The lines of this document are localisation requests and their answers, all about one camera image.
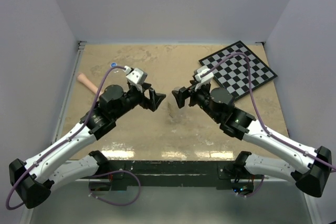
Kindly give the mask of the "large clear plastic bottle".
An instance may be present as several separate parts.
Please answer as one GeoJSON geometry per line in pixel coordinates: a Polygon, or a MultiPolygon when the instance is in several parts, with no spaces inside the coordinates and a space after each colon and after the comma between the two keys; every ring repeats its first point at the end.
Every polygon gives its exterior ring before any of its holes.
{"type": "Polygon", "coordinates": [[[182,123],[184,121],[184,109],[179,109],[174,95],[170,92],[167,96],[167,112],[172,123],[182,123]]]}

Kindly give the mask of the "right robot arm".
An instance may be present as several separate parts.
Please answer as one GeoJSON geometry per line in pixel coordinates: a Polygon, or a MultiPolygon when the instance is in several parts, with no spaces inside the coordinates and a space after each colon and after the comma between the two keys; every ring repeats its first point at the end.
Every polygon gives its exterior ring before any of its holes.
{"type": "Polygon", "coordinates": [[[173,90],[177,106],[198,105],[228,136],[257,145],[277,156],[265,158],[242,152],[236,159],[234,173],[239,178],[248,175],[267,175],[288,182],[307,195],[320,198],[331,174],[332,153],[298,143],[266,127],[261,120],[235,107],[233,96],[225,88],[200,88],[192,85],[173,90]]]}

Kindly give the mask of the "black front table rail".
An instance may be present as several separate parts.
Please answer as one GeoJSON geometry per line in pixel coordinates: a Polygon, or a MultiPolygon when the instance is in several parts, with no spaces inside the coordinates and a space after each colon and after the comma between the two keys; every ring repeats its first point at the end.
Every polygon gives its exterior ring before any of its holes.
{"type": "Polygon", "coordinates": [[[121,173],[105,175],[112,190],[126,190],[138,186],[138,182],[126,172],[133,173],[142,187],[213,187],[230,190],[234,182],[251,182],[261,179],[247,171],[236,170],[233,161],[132,161],[110,160],[96,174],[120,170],[121,173]]]}

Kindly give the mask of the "small clear plastic bottle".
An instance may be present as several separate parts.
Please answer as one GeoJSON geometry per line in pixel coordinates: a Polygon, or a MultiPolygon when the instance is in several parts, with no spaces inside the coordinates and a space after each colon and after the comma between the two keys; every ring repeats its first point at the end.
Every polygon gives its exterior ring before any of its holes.
{"type": "Polygon", "coordinates": [[[116,68],[116,66],[115,67],[111,67],[112,68],[112,70],[110,71],[110,74],[115,74],[115,73],[118,73],[119,72],[119,69],[118,68],[116,68]]]}

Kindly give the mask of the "black white chessboard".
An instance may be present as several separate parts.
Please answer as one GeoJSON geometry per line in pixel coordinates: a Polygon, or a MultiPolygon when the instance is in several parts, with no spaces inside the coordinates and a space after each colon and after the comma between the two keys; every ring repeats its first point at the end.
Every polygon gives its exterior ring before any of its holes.
{"type": "MultiPolygon", "coordinates": [[[[200,59],[199,63],[210,69],[226,56],[236,52],[242,52],[249,58],[252,90],[262,87],[277,77],[277,74],[242,41],[237,41],[200,59]]],[[[239,100],[249,94],[248,69],[244,57],[236,56],[226,60],[213,73],[217,84],[225,88],[235,100],[239,100]]]]}

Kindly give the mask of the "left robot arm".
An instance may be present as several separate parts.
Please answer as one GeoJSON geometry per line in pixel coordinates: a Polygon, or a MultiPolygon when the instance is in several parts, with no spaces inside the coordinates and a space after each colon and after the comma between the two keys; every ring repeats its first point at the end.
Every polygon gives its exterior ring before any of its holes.
{"type": "Polygon", "coordinates": [[[12,188],[6,199],[8,210],[13,209],[9,204],[13,193],[21,198],[21,206],[32,209],[64,184],[82,177],[103,178],[108,174],[108,161],[101,152],[89,154],[71,164],[67,160],[112,131],[117,119],[136,106],[154,112],[166,97],[156,93],[149,83],[128,86],[128,91],[116,84],[107,86],[66,135],[32,158],[25,161],[17,158],[9,164],[12,188]]]}

